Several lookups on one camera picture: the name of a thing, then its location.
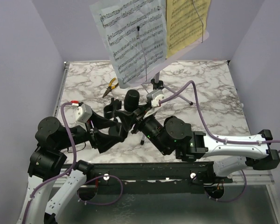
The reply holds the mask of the black microphone desk stand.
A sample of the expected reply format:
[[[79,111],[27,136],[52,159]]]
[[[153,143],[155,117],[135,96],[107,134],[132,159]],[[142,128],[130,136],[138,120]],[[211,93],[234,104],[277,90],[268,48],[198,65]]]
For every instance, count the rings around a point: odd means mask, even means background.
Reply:
[[[109,128],[108,134],[125,139],[127,137],[127,132],[124,130],[122,124],[115,116],[115,111],[121,110],[121,107],[122,102],[120,100],[111,98],[110,104],[104,107],[104,117],[106,119],[112,119],[114,122],[116,122],[116,125]]]

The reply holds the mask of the black microphone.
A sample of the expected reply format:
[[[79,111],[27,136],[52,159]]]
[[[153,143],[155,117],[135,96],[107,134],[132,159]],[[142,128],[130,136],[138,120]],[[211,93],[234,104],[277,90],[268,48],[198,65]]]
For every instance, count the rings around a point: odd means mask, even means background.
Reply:
[[[140,94],[137,90],[128,90],[124,98],[124,109],[127,112],[135,111],[139,106],[139,99]]]

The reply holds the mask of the white sheet music page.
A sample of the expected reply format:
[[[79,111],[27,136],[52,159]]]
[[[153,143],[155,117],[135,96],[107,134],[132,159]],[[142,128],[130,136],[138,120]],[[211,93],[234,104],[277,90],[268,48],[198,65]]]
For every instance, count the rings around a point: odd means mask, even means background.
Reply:
[[[90,11],[121,89],[141,85],[165,62],[166,1],[99,0]]]

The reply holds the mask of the yellow sheet music page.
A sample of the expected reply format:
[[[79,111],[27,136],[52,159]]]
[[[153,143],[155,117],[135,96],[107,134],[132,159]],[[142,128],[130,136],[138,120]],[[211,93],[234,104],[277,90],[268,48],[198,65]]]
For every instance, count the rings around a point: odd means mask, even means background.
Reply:
[[[204,40],[210,0],[167,0],[167,58]]]

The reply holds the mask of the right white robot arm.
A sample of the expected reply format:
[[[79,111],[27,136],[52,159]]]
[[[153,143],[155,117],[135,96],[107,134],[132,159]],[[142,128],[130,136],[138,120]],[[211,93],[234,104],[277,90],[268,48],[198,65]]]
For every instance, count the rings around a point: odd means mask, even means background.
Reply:
[[[162,155],[175,153],[178,160],[194,162],[210,156],[227,156],[205,171],[206,179],[215,183],[222,178],[222,171],[231,172],[252,167],[254,170],[271,170],[280,163],[277,150],[270,148],[266,139],[268,130],[253,136],[215,136],[193,131],[191,124],[176,116],[160,124],[155,118],[156,108],[145,105],[133,112],[115,110],[125,131],[142,132]]]

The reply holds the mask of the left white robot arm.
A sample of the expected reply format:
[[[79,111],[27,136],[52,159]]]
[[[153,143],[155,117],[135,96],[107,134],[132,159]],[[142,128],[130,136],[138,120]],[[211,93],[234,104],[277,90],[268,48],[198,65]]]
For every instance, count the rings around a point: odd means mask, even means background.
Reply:
[[[69,200],[84,184],[98,186],[94,165],[79,160],[73,154],[73,163],[61,171],[67,156],[63,149],[90,142],[99,152],[105,152],[127,137],[117,120],[97,115],[79,106],[75,112],[77,126],[70,128],[55,117],[44,118],[35,135],[37,149],[30,157],[28,187],[19,224],[56,224]]]

